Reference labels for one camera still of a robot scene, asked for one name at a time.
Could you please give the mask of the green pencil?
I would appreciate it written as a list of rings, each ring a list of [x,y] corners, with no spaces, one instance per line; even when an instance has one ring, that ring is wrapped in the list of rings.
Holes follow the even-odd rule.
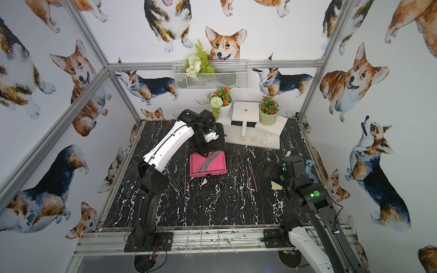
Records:
[[[199,168],[200,170],[207,169],[208,166],[220,155],[221,151],[214,151],[211,156],[207,158],[204,164]]]
[[[207,160],[198,168],[198,170],[196,171],[196,173],[200,173],[200,172],[206,172],[208,169],[208,166],[211,164],[211,162],[214,160],[214,157],[209,157],[207,158]]]
[[[213,152],[207,160],[198,168],[197,173],[206,172],[209,165],[220,155],[220,151]]]

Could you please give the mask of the pink top drawer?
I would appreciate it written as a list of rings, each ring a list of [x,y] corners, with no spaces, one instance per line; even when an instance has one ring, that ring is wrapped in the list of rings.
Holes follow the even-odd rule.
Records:
[[[225,152],[213,151],[206,157],[190,155],[190,176],[192,178],[224,175],[227,173]]]

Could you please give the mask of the black drawer cabinet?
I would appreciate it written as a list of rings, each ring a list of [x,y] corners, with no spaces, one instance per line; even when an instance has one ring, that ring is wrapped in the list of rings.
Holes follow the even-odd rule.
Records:
[[[188,141],[188,153],[189,154],[200,154],[200,155],[203,155],[205,151],[207,153],[214,152],[214,151],[224,151],[224,152],[226,152],[224,127],[223,127],[222,124],[216,123],[214,128],[216,129],[216,133],[218,135],[217,139],[208,142],[206,144],[207,147],[205,149],[203,149],[202,152],[199,152],[198,150],[196,150],[195,147],[193,146],[193,142],[191,140],[189,140]]]

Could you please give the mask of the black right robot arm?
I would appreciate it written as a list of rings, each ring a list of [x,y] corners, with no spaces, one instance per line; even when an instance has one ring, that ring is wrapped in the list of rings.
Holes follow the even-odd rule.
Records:
[[[297,218],[284,221],[277,229],[264,230],[262,242],[268,249],[287,248],[300,251],[317,273],[363,273],[340,224],[334,202],[322,184],[310,178],[306,164],[297,155],[270,162],[264,177],[282,187],[292,203],[302,210],[319,236],[318,245]]]

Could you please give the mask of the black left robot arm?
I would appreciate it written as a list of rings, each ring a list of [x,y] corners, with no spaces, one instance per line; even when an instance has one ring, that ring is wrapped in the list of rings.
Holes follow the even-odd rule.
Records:
[[[186,109],[166,136],[142,159],[136,158],[133,174],[140,185],[139,209],[126,240],[125,252],[150,251],[158,248],[156,233],[156,212],[158,201],[170,179],[163,174],[168,162],[176,152],[188,143],[196,154],[203,157],[216,149],[214,141],[221,138],[216,119],[211,111],[200,114]]]

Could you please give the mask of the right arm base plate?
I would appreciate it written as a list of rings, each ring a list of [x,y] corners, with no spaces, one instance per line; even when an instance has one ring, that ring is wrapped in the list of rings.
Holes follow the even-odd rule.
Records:
[[[283,226],[276,229],[265,229],[263,235],[264,237],[261,239],[261,242],[263,242],[268,249],[293,247],[289,241],[288,233]]]

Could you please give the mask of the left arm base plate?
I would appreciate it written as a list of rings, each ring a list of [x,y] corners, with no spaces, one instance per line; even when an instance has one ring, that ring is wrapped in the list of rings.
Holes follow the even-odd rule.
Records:
[[[125,253],[138,253],[148,251],[170,251],[173,245],[174,233],[159,232],[148,234],[144,239],[136,239],[129,233],[125,238]]]

